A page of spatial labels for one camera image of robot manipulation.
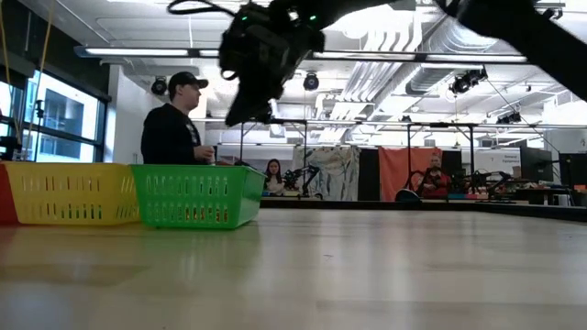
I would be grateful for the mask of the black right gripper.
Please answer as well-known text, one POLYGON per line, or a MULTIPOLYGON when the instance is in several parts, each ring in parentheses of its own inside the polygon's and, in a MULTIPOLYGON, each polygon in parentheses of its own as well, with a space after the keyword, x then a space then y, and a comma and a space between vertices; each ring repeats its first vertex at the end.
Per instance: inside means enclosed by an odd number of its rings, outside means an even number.
POLYGON ((221 76, 240 80, 225 117, 233 127, 248 121, 267 122, 271 99, 279 99, 284 84, 313 52, 322 52, 326 37, 313 16, 293 16, 247 2, 222 34, 218 54, 221 76))

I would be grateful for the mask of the background black metal gantry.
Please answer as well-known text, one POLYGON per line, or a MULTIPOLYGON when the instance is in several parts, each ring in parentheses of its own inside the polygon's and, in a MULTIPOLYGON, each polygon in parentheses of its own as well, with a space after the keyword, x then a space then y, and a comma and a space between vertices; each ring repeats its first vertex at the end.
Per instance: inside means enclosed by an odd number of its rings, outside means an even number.
POLYGON ((475 160, 474 160, 474 143, 473 143, 473 134, 474 128, 478 127, 479 124, 474 123, 449 123, 449 122, 406 122, 406 129, 407 129, 407 170, 408 170, 408 178, 404 185, 404 190, 412 190, 414 188, 412 176, 415 174, 415 170, 412 170, 412 145, 411 145, 411 128, 412 127, 429 127, 429 128, 450 128, 454 127, 460 129, 461 127, 466 127, 469 129, 469 133, 464 133, 464 136, 470 142, 470 170, 471 174, 475 172, 475 160))
MULTIPOLYGON (((271 119, 269 121, 270 126, 278 126, 280 128, 285 128, 286 125, 291 125, 293 128, 297 129, 296 125, 300 125, 300 126, 304 126, 305 127, 305 131, 301 132, 299 131, 300 136, 303 138, 304 144, 272 144, 272 143, 260 143, 257 144, 257 147, 270 147, 270 148, 277 148, 277 147, 291 147, 292 151, 296 151, 297 148, 303 147, 303 151, 307 151, 307 121, 306 120, 293 120, 293 119, 271 119)), ((267 163, 272 160, 272 159, 277 159, 276 157, 272 157, 270 158, 267 163)), ((304 166, 307 166, 307 156, 304 156, 304 166)), ((287 172, 287 170, 283 170, 282 169, 282 164, 281 164, 281 175, 283 176, 284 173, 287 172)), ((271 197, 284 197, 284 196, 297 196, 298 198, 301 198, 301 191, 286 191, 284 189, 283 195, 281 196, 275 196, 275 195, 269 195, 266 192, 263 192, 263 195, 267 195, 267 196, 271 196, 271 197)))

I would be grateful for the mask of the person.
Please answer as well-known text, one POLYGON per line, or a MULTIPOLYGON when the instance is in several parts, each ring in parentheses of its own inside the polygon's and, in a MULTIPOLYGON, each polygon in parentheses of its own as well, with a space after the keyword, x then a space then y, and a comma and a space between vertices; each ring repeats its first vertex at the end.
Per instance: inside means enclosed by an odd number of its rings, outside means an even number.
POLYGON ((264 191, 269 195, 281 196, 284 192, 284 183, 281 175, 281 164, 277 159, 267 163, 264 191))
POLYGON ((199 105, 209 81, 188 71, 175 73, 168 84, 170 101, 149 111, 143 122, 140 151, 144 164, 211 165, 213 147, 203 144, 189 114, 199 105))
POLYGON ((450 184, 451 178, 442 170, 442 158, 435 153, 419 179, 416 193, 424 199, 446 199, 449 197, 450 184))

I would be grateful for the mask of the green plastic basket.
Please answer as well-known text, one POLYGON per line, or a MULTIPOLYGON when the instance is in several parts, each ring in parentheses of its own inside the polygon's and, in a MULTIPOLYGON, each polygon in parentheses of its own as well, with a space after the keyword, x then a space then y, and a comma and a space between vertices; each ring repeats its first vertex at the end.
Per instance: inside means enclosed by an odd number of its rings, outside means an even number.
POLYGON ((244 166, 133 165, 141 222, 235 229, 258 214, 265 175, 244 166))

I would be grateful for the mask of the painted cloth backdrop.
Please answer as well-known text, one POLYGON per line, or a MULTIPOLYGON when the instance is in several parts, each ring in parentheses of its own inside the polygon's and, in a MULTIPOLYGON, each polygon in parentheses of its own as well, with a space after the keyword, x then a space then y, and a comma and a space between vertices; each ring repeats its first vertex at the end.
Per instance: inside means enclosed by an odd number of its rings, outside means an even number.
POLYGON ((293 150, 293 168, 317 167, 319 172, 308 184, 308 192, 320 194, 326 201, 358 200, 360 150, 355 147, 297 147, 293 150))

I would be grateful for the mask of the long ceiling light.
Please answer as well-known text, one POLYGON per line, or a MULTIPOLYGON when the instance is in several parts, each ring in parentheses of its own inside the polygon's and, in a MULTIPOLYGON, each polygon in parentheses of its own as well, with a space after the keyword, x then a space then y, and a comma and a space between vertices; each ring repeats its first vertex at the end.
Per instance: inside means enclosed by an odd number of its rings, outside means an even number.
POLYGON ((214 59, 218 57, 217 49, 165 49, 165 48, 98 48, 76 46, 74 52, 80 58, 173 58, 173 59, 214 59))
POLYGON ((370 52, 370 51, 325 51, 313 53, 313 61, 372 61, 412 63, 469 63, 469 64, 529 64, 520 55, 491 53, 428 53, 428 52, 370 52))

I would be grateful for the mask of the orange cloth backdrop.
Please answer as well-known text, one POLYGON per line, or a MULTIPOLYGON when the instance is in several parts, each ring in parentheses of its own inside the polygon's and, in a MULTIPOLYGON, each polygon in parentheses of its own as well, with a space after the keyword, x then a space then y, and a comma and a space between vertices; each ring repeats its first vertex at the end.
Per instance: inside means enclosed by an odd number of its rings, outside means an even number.
POLYGON ((431 160, 442 159, 442 154, 440 148, 378 148, 381 200, 393 202, 411 171, 425 171, 431 160))

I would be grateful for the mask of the large window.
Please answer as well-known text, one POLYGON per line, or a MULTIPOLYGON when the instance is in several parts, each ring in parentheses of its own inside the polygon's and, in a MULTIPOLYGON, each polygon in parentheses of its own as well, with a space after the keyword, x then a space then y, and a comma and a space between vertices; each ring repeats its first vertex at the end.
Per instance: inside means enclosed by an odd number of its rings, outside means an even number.
POLYGON ((45 72, 35 71, 13 85, 0 78, 0 137, 18 138, 17 160, 34 162, 100 162, 104 159, 106 103, 45 72), (43 100, 37 161, 33 160, 35 102, 43 100))

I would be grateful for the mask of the yellow plastic basket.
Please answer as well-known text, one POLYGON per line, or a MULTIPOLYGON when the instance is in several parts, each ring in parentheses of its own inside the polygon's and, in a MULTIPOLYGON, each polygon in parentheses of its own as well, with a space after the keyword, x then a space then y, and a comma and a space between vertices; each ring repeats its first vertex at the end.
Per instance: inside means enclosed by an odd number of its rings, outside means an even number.
POLYGON ((11 161, 4 166, 22 224, 113 226, 139 220, 128 165, 11 161))

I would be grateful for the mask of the black tripod stand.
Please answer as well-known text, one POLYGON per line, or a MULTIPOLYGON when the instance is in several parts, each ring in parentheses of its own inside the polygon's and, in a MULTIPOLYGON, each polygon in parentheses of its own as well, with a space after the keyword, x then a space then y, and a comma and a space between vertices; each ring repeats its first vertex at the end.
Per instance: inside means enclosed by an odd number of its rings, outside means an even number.
POLYGON ((43 104, 44 101, 43 100, 37 100, 35 102, 35 110, 36 110, 36 116, 38 119, 38 123, 36 126, 36 142, 35 142, 35 149, 34 149, 34 155, 33 155, 33 160, 37 161, 38 159, 38 154, 39 154, 39 142, 40 142, 40 136, 41 136, 41 132, 40 132, 40 128, 42 127, 42 122, 44 120, 44 109, 43 109, 43 104))

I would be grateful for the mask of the red plastic basket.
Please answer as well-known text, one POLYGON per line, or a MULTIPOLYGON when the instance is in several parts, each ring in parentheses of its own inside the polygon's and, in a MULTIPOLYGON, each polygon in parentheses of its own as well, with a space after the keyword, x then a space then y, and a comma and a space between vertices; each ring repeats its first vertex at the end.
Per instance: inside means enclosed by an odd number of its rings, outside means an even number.
POLYGON ((0 226, 19 225, 17 211, 4 164, 0 163, 0 226))

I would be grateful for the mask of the black computer monitor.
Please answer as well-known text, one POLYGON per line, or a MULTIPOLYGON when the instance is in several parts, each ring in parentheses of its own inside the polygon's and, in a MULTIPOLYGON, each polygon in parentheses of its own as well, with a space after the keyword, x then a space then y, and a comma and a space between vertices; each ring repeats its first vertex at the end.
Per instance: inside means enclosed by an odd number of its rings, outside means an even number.
POLYGON ((552 182, 552 154, 538 148, 520 148, 521 178, 532 182, 552 182))
POLYGON ((560 153, 559 173, 563 185, 587 186, 587 153, 560 153))

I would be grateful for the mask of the silver ventilation duct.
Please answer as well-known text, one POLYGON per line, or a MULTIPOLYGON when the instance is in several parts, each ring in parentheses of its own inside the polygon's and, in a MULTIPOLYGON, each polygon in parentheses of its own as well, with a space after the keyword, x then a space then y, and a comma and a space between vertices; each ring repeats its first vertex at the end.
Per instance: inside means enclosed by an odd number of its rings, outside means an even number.
MULTIPOLYGON (((478 35, 454 19, 446 18, 433 28, 418 50, 432 53, 485 52, 494 43, 494 39, 478 35)), ((429 93, 451 73, 450 69, 432 69, 420 66, 415 71, 414 77, 406 84, 405 91, 413 95, 429 93)))

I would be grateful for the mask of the black aluminium table frame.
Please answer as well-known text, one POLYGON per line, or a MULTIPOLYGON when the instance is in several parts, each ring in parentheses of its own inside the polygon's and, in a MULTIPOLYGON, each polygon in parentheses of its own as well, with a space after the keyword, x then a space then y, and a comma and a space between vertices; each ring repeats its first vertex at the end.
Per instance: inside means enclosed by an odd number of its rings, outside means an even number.
POLYGON ((297 200, 293 198, 262 198, 260 208, 317 209, 353 211, 426 211, 426 212, 480 212, 499 215, 545 218, 587 224, 587 208, 548 205, 486 203, 474 201, 457 202, 346 202, 322 200, 297 200))

